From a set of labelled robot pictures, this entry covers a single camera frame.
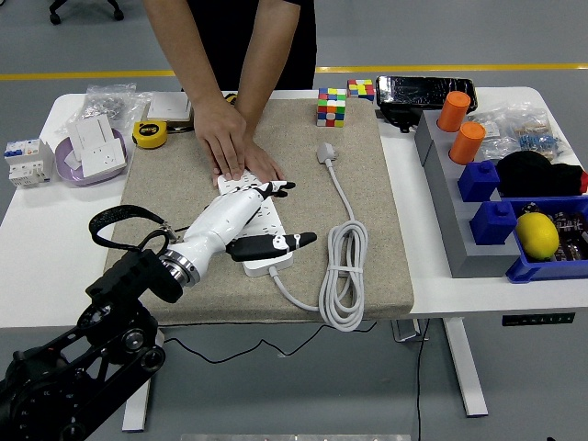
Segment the person's right hand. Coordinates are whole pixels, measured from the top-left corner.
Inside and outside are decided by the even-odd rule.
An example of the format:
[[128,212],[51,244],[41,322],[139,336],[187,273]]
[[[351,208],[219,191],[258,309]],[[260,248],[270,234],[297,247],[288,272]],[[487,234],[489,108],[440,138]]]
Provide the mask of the person's right hand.
[[245,120],[222,96],[192,100],[198,143],[216,179],[239,180],[244,171]]

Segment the person's left hand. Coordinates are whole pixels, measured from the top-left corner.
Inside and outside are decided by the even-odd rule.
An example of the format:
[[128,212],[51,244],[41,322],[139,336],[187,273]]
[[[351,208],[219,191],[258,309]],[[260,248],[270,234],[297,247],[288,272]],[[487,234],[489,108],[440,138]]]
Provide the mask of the person's left hand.
[[244,166],[262,183],[286,178],[279,164],[254,141],[245,144]]

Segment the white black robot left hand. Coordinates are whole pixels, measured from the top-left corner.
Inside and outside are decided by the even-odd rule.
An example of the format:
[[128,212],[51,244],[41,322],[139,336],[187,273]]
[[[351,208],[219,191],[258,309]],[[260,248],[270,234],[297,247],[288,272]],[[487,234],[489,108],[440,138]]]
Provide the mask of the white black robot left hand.
[[270,181],[214,198],[187,229],[183,242],[170,245],[160,257],[164,266],[180,285],[193,286],[205,276],[215,254],[226,252],[235,262],[256,261],[313,243],[317,240],[314,232],[238,236],[267,198],[282,198],[294,186],[293,182]]

